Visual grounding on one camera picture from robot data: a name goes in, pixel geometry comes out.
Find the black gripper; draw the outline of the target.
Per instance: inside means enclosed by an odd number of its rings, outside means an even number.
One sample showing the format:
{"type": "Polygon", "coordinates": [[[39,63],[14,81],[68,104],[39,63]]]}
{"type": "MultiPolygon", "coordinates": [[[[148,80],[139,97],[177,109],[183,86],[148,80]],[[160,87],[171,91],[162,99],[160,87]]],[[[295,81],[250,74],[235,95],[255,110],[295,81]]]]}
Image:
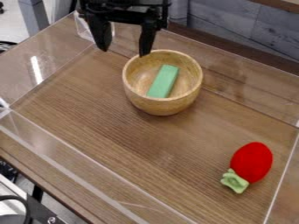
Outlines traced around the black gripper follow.
{"type": "Polygon", "coordinates": [[[110,22],[142,25],[139,56],[151,53],[156,30],[167,27],[171,0],[79,0],[79,15],[87,19],[92,38],[102,51],[112,42],[110,22]]]}

